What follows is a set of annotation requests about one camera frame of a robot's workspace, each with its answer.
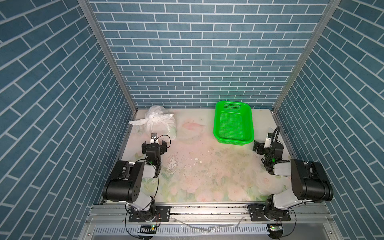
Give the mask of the white plastic bag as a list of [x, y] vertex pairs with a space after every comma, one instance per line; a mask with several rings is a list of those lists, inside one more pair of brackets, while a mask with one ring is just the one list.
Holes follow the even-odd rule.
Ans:
[[162, 106], [150, 107], [143, 119], [129, 121], [129, 124], [139, 126], [148, 135], [152, 133], [168, 135], [171, 140], [175, 140], [177, 136], [177, 122], [174, 114]]

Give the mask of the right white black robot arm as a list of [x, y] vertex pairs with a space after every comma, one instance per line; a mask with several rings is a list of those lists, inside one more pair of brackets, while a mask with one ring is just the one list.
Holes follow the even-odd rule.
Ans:
[[291, 183], [291, 188], [269, 195], [264, 204], [248, 206], [253, 222], [290, 221], [292, 208], [333, 199], [334, 190], [321, 163], [283, 160], [284, 145], [278, 141], [254, 141], [253, 151], [263, 156], [262, 163], [268, 174], [287, 177]]

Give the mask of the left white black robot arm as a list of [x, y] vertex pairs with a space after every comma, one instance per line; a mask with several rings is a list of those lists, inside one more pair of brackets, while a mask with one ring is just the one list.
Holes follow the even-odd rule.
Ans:
[[136, 213], [154, 215], [156, 211], [155, 198], [141, 191], [143, 179], [158, 179], [162, 160], [161, 155], [167, 152], [167, 142], [158, 138], [151, 139], [148, 144], [142, 144], [145, 155], [134, 163], [117, 161], [102, 191], [104, 200], [125, 202]]

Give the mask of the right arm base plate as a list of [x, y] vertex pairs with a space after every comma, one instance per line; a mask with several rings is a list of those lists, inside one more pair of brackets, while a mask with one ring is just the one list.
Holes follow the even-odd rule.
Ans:
[[265, 206], [262, 204], [251, 204], [247, 206], [252, 222], [272, 222], [282, 221], [289, 222], [291, 220], [288, 211], [279, 210], [274, 207]]

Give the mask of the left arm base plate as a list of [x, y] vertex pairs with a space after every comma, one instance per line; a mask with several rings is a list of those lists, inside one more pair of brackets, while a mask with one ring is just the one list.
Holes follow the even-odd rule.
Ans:
[[170, 215], [171, 215], [170, 206], [150, 207], [148, 211], [129, 210], [128, 222], [130, 223], [155, 222], [156, 218], [158, 218], [158, 222], [169, 222]]

